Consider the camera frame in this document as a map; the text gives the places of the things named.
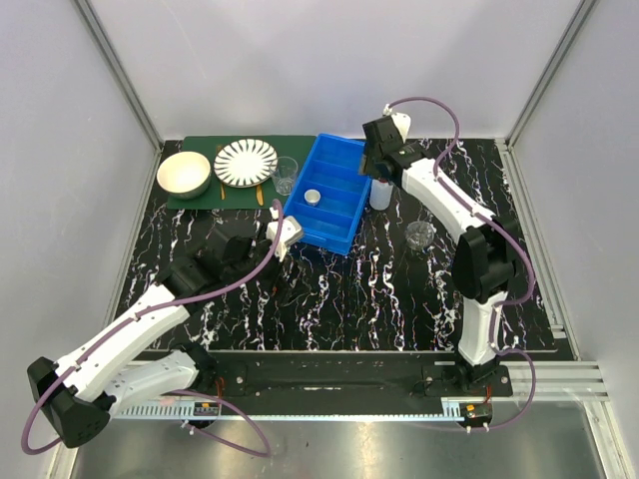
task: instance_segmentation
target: white wall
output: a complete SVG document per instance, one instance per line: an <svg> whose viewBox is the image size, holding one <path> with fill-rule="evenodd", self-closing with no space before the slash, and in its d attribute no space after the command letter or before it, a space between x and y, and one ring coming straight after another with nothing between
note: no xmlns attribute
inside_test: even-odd
<svg viewBox="0 0 639 479"><path fill-rule="evenodd" d="M164 138L361 137L385 103L449 103L503 137L579 0L92 0ZM435 107L415 135L449 137Z"/></svg>
<svg viewBox="0 0 639 479"><path fill-rule="evenodd" d="M103 324L153 151L72 2L3 2L0 45L0 475L31 479L26 368Z"/></svg>
<svg viewBox="0 0 639 479"><path fill-rule="evenodd" d="M639 2L599 2L515 151L579 348L639 469Z"/></svg>

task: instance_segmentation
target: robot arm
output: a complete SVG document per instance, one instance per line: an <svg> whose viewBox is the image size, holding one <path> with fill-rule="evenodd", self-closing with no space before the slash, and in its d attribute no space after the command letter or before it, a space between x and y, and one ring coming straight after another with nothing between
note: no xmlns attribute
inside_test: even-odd
<svg viewBox="0 0 639 479"><path fill-rule="evenodd" d="M277 210L272 212L276 219ZM145 400L177 389L208 392L214 387L216 362L198 344L183 345L160 360L126 370L148 344L198 312L201 302L138 314L149 306L203 294L245 277L265 257L277 229L278 222L272 222L261 229L256 239L223 238L221 257L209 247L194 249L161 271L133 306L87 343L56 362L41 357L28 367L36 402L65 371L75 369L67 373L42 407L67 447L85 444L118 412ZM259 273L258 278L278 292L286 283L281 271L287 251L303 234L295 218L284 219L275 255ZM81 356L108 334L111 337L82 362Z"/></svg>
<svg viewBox="0 0 639 479"><path fill-rule="evenodd" d="M496 219L493 212L469 197L444 173L439 172L436 177L435 161L426 158L425 148L406 143L409 125L410 118L404 114L387 115L363 125L366 146L360 172L393 181L416 197L443 223L457 244L452 277L464 296L458 353L466 380L472 383L496 365L491 338L497 337L501 307L495 305L505 300L508 282L516 273L515 251L475 215L495 219L509 233L516 231L516 222ZM440 180L447 181L452 193ZM494 309L497 320L490 330Z"/></svg>

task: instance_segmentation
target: black and white plate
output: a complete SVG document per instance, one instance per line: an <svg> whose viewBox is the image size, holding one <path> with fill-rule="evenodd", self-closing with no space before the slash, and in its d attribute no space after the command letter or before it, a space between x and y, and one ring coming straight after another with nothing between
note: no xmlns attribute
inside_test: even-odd
<svg viewBox="0 0 639 479"><path fill-rule="evenodd" d="M278 154L262 140L239 140L226 145L216 156L213 171L222 183L248 188L267 180L278 165Z"/></svg>

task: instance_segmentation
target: black mounting plate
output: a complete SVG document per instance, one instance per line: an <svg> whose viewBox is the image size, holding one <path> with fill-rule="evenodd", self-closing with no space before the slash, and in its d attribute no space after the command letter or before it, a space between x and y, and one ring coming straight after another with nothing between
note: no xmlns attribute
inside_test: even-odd
<svg viewBox="0 0 639 479"><path fill-rule="evenodd" d="M423 393L427 397L486 397L488 385L493 397L511 397L512 383L506 366L496 366L494 373L487 376L469 390L462 389L453 381L454 366L427 365L421 367L421 381L413 387L413 393Z"/></svg>

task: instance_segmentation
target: small white bottle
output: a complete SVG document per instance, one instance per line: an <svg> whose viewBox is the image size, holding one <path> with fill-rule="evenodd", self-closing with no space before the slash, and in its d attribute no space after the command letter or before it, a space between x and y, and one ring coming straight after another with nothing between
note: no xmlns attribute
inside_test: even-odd
<svg viewBox="0 0 639 479"><path fill-rule="evenodd" d="M388 180L373 180L370 188L370 198L368 202L374 210L385 210L390 205L392 197L392 183Z"/></svg>

